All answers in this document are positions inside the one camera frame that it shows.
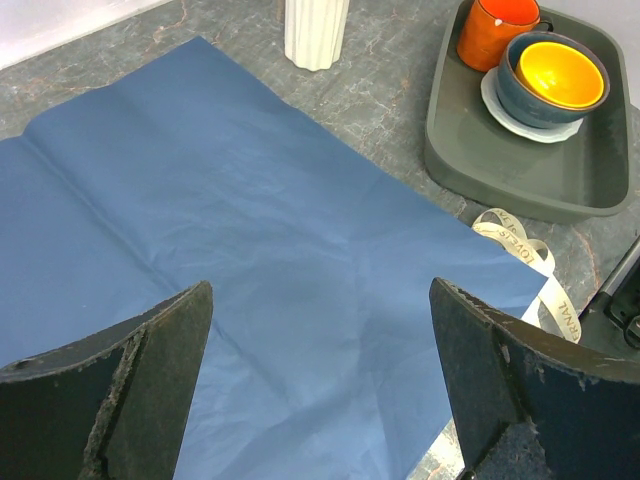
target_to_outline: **dark handle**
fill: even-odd
[[[551,21],[551,17],[547,17],[546,15],[540,15],[540,21],[538,25],[546,25],[547,32],[553,32],[553,22]]]

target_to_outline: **blue paper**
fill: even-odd
[[[0,365],[213,284],[184,480],[403,479],[450,418],[433,278],[544,282],[201,38],[0,142],[0,225]]]

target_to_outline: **white wall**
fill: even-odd
[[[0,0],[0,69],[168,0]]]

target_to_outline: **bowl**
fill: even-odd
[[[584,108],[563,107],[554,105],[529,90],[516,75],[516,68],[525,49],[538,42],[554,42],[569,46],[591,60],[598,67],[604,82],[600,100]],[[602,105],[609,95],[609,90],[609,75],[598,57],[581,43],[553,32],[527,32],[518,35],[507,45],[498,66],[496,93],[500,103],[509,115],[531,127],[555,128],[559,124],[575,122]]]
[[[525,48],[516,76],[529,90],[561,107],[590,107],[604,93],[598,67],[575,48],[556,42]]]

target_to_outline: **white ribbed vase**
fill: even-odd
[[[349,0],[287,0],[284,54],[297,67],[325,70],[340,58]]]

